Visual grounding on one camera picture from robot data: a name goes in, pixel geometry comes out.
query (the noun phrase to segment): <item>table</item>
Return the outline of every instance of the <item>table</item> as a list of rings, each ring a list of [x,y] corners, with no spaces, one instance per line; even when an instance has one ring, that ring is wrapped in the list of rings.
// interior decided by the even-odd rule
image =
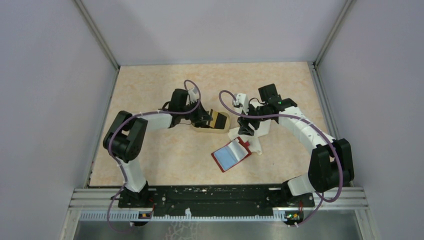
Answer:
[[[224,111],[220,90],[258,97],[258,88],[274,83],[281,97],[293,99],[302,112],[326,131],[323,114],[306,62],[217,63],[122,66],[112,95],[90,186],[123,183],[116,162],[101,146],[105,131],[121,110],[154,111],[169,101],[174,89],[190,79],[200,88],[206,110]],[[224,95],[230,105],[231,97]],[[231,128],[238,127],[231,115]],[[253,153],[222,173],[211,153],[230,141],[226,133],[196,132],[190,125],[147,132],[139,155],[149,185],[212,185],[282,183],[308,171],[310,156],[285,128],[271,123],[269,134],[259,138],[262,155]]]

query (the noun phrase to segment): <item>gray wall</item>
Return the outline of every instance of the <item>gray wall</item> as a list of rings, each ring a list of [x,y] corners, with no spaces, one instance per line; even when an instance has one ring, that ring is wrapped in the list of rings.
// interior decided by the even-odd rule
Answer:
[[[382,239],[424,235],[424,1],[357,1],[320,72]]]
[[[0,4],[0,233],[59,238],[114,69],[70,0]]]
[[[121,65],[312,61],[345,0],[83,0]]]

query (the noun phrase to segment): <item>floor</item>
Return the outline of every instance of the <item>floor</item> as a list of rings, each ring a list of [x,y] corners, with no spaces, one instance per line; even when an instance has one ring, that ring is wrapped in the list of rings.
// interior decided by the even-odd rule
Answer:
[[[206,110],[226,111],[218,100],[220,90],[258,97],[258,88],[274,83],[281,97],[291,98],[302,112],[326,131],[323,114],[306,62],[220,63],[122,66],[105,122],[107,131],[116,114],[149,112],[162,107],[172,92],[190,79],[200,88]],[[224,96],[230,105],[231,97]],[[231,128],[238,127],[231,114]],[[252,154],[222,173],[211,153],[230,141],[226,133],[196,132],[189,125],[148,132],[138,160],[150,185],[265,184],[281,183],[307,172],[310,156],[286,129],[271,123],[259,138],[262,155]],[[100,146],[91,186],[123,183],[117,164]]]

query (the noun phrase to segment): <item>purple cable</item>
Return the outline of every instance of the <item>purple cable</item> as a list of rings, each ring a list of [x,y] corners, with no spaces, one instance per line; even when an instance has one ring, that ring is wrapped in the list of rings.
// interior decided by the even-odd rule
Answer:
[[[300,120],[300,121],[302,121],[302,122],[310,125],[310,127],[313,128],[315,130],[315,132],[317,132],[321,136],[321,138],[330,147],[331,152],[334,155],[335,162],[337,163],[337,168],[338,168],[338,190],[337,190],[337,193],[335,194],[335,196],[333,198],[331,198],[331,199],[325,199],[324,198],[324,194],[320,195],[319,192],[315,192],[321,198],[321,201],[317,205],[317,207],[315,208],[315,210],[305,220],[303,220],[303,223],[307,219],[309,219],[310,217],[312,217],[317,212],[317,209],[321,206],[321,204],[323,203],[323,201],[324,202],[327,202],[327,203],[333,203],[333,202],[335,202],[340,197],[340,194],[342,193],[342,187],[343,187],[343,170],[342,170],[342,164],[340,163],[339,156],[337,155],[336,149],[334,148],[333,144],[331,143],[331,141],[325,136],[325,134],[317,126],[315,126],[314,124],[312,124],[310,121],[308,121],[308,120],[306,120],[304,118],[301,118],[299,116],[296,116],[296,115],[289,115],[289,114],[269,114],[269,115],[263,115],[263,116],[249,116],[249,115],[240,114],[240,113],[232,110],[231,108],[229,108],[224,103],[224,101],[222,99],[222,94],[223,93],[230,94],[233,100],[236,100],[236,96],[234,96],[234,94],[231,93],[228,90],[222,90],[222,91],[219,92],[219,95],[218,95],[219,101],[224,106],[224,108],[227,109],[230,113],[232,113],[234,115],[237,115],[239,117],[247,118],[247,119],[264,119],[264,118],[284,117],[284,118],[292,118],[292,119]]]
[[[149,111],[149,112],[145,112],[145,113],[137,113],[137,114],[134,114],[134,115],[132,115],[131,117],[129,117],[127,120],[125,120],[121,125],[119,125],[119,127],[116,129],[116,131],[112,134],[112,137],[110,138],[110,141],[109,141],[109,145],[107,146],[107,151],[109,152],[109,155],[115,160],[115,162],[116,163],[118,163],[118,165],[119,165],[119,168],[120,168],[120,170],[121,170],[121,172],[122,172],[122,175],[123,175],[123,181],[124,181],[124,183],[123,183],[123,185],[120,187],[120,189],[118,190],[118,192],[112,197],[112,201],[110,202],[110,205],[109,205],[109,208],[107,209],[107,214],[106,214],[106,220],[107,220],[107,224],[109,225],[109,227],[110,227],[110,229],[112,229],[113,231],[115,231],[115,232],[118,232],[118,233],[129,233],[129,232],[131,232],[132,231],[132,228],[130,228],[130,229],[128,229],[128,230],[125,230],[125,231],[120,231],[120,230],[116,230],[113,226],[112,226],[112,224],[111,224],[111,222],[110,222],[110,213],[111,213],[111,209],[112,209],[112,206],[113,206],[113,204],[114,204],[114,202],[115,202],[115,200],[117,199],[117,197],[121,194],[121,192],[124,190],[124,188],[125,188],[125,185],[127,184],[127,182],[128,182],[128,176],[127,176],[127,174],[125,173],[125,171],[124,171],[124,167],[122,166],[122,164],[121,164],[121,162],[120,162],[120,160],[116,157],[116,156],[114,156],[114,154],[112,153],[112,142],[114,141],[114,139],[116,138],[116,136],[117,136],[117,134],[121,131],[121,129],[127,124],[127,123],[129,123],[131,120],[133,120],[133,119],[135,119],[135,118],[138,118],[138,117],[142,117],[142,116],[147,116],[147,115],[153,115],[153,114],[177,114],[177,115],[185,115],[185,114],[190,114],[190,113],[192,113],[192,112],[194,112],[198,107],[199,107],[199,105],[200,105],[200,101],[201,101],[201,99],[202,99],[202,95],[201,95],[201,93],[200,93],[200,89],[199,89],[199,87],[196,85],[196,83],[194,83],[192,80],[185,80],[184,81],[184,88],[186,89],[186,90],[188,90],[187,89],[187,82],[189,82],[189,83],[191,83],[191,84],[193,84],[194,85],[194,87],[197,89],[197,91],[198,91],[198,94],[199,94],[199,98],[198,98],[198,101],[197,101],[197,103],[196,103],[196,106],[193,108],[193,109],[191,109],[191,110],[189,110],[189,111],[184,111],[184,112],[177,112],[177,111],[162,111],[162,110],[157,110],[157,111]]]

